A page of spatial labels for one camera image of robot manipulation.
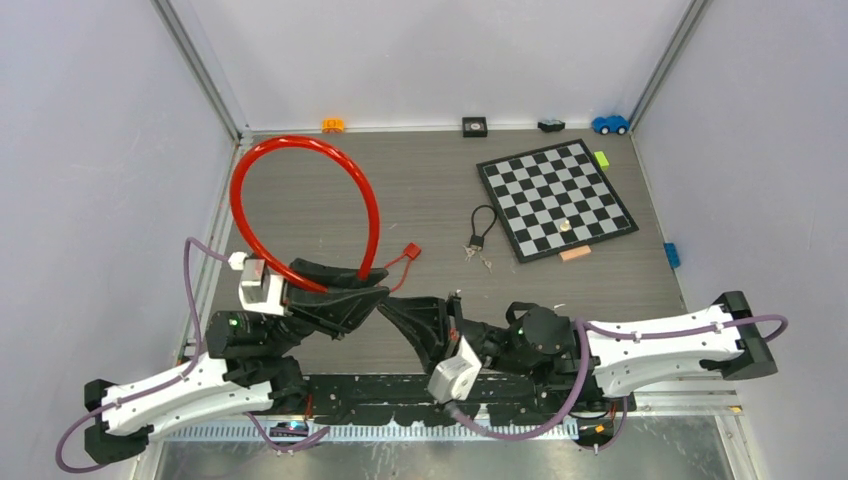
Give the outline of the small silver keys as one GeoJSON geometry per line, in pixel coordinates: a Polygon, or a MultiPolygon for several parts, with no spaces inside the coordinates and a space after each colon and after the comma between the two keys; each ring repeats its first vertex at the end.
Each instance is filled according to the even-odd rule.
{"type": "Polygon", "coordinates": [[[465,251],[465,261],[469,262],[475,255],[477,255],[479,253],[480,249],[477,248],[477,247],[474,247],[474,246],[465,246],[464,251],[465,251]]]}

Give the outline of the black cable padlock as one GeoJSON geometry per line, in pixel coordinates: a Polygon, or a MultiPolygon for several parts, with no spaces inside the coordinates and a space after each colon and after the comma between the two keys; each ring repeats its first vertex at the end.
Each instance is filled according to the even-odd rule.
{"type": "Polygon", "coordinates": [[[482,250],[485,244],[486,235],[492,230],[495,224],[498,221],[497,211],[491,205],[479,205],[475,207],[470,215],[470,224],[471,224],[471,235],[468,241],[468,247],[472,250],[482,250]],[[476,217],[477,214],[481,211],[489,211],[492,215],[491,221],[488,226],[483,229],[481,232],[477,229],[476,217]]]}

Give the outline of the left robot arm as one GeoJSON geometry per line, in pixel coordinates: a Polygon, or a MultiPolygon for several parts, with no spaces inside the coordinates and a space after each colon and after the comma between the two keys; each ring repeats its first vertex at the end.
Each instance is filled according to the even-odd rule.
{"type": "Polygon", "coordinates": [[[85,406],[95,418],[84,448],[97,464],[129,459],[154,439],[217,417],[298,412],[310,393],[290,350],[316,332],[333,339],[351,333],[390,294],[384,268],[360,278],[355,269],[294,260],[295,273],[327,287],[318,293],[294,286],[256,254],[236,252],[228,263],[241,275],[242,307],[210,316],[197,359],[133,383],[86,384],[85,406]]]}

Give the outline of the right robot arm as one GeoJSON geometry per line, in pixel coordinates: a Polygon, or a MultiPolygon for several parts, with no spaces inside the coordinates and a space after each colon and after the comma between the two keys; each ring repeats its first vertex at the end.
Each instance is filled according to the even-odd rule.
{"type": "Polygon", "coordinates": [[[726,292],[705,309],[634,322],[579,321],[535,303],[514,302],[506,326],[463,315],[461,299],[386,299],[378,307],[412,345],[439,403],[466,399],[483,370],[523,376],[538,392],[570,391],[596,410],[609,398],[678,376],[717,372],[741,381],[772,375],[770,341],[781,315],[752,315],[745,296],[726,292]]]}

